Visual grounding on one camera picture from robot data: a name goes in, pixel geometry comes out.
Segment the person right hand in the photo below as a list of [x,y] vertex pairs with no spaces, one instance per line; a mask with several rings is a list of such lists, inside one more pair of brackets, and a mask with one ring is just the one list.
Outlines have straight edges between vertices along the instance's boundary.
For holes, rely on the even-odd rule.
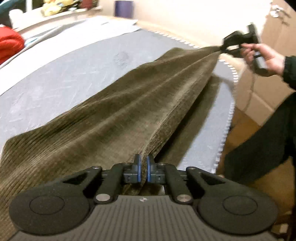
[[241,55],[250,69],[253,69],[254,53],[259,52],[265,59],[268,73],[266,77],[273,75],[282,76],[285,67],[285,56],[276,52],[266,44],[242,44]]

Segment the person dark sleeve forearm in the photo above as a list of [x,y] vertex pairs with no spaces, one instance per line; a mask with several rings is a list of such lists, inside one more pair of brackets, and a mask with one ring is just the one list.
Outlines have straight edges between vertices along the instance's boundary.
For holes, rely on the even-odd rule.
[[295,166],[295,92],[278,106],[251,138],[225,156],[224,176],[247,185],[288,158]]

